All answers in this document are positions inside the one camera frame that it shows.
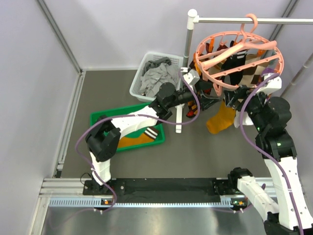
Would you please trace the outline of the orange brown striped sock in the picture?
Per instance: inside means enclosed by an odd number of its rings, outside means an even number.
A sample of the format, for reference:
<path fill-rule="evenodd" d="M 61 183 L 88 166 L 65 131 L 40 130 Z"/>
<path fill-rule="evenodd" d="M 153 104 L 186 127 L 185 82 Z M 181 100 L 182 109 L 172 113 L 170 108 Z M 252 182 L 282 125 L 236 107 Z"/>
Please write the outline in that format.
<path fill-rule="evenodd" d="M 206 122 L 206 127 L 211 134 L 218 134 L 234 123 L 235 115 L 236 111 L 222 101 L 218 112 Z"/>
<path fill-rule="evenodd" d="M 119 143 L 118 148 L 131 147 L 139 144 L 151 143 L 156 140 L 159 135 L 159 131 L 154 127 L 148 127 L 137 138 L 123 137 Z"/>

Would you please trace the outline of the pink round clip hanger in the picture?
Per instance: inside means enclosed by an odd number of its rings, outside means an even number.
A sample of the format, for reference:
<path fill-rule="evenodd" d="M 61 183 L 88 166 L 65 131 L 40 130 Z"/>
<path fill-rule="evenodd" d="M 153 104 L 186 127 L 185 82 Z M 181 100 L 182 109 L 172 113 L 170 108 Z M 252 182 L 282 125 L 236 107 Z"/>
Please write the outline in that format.
<path fill-rule="evenodd" d="M 205 38 L 198 45 L 194 54 L 197 70 L 204 81 L 210 81 L 218 96 L 223 88 L 234 91 L 240 85 L 253 87 L 254 78 L 275 62 L 274 72 L 281 74 L 284 59 L 276 41 L 269 41 L 254 34 L 258 26 L 257 17 L 247 14 L 252 19 L 253 28 L 244 30 L 242 23 L 239 31 L 224 31 Z"/>

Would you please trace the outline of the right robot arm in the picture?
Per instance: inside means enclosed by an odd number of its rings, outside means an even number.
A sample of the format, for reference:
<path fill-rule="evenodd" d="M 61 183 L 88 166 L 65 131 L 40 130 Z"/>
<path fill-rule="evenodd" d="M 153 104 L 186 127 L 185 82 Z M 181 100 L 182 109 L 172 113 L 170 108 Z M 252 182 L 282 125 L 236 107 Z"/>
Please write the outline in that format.
<path fill-rule="evenodd" d="M 270 97 L 262 90 L 246 86 L 225 91 L 225 105 L 239 113 L 239 127 L 248 117 L 258 134 L 247 142 L 261 153 L 268 168 L 277 200 L 257 183 L 252 173 L 233 169 L 228 178 L 232 193 L 243 193 L 262 218 L 268 235 L 311 235 L 313 217 L 306 205 L 297 170 L 295 144 L 286 130 L 291 119 L 290 104 L 281 97 Z"/>

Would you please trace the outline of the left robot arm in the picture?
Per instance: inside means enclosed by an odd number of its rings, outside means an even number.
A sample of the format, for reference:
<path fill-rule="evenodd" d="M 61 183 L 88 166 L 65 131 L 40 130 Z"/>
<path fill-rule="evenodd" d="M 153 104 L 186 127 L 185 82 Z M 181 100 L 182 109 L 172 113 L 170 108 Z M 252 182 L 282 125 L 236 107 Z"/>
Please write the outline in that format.
<path fill-rule="evenodd" d="M 191 87 L 177 91 L 170 82 L 162 84 L 155 99 L 142 109 L 126 115 L 101 116 L 87 131 L 87 144 L 92 164 L 91 183 L 100 194 L 111 188 L 110 160 L 116 154 L 121 139 L 142 128 L 152 128 L 161 122 L 167 123 L 171 108 L 194 102 L 197 110 L 206 110 L 219 101 L 218 97 L 206 93 L 209 86 L 194 91 Z"/>

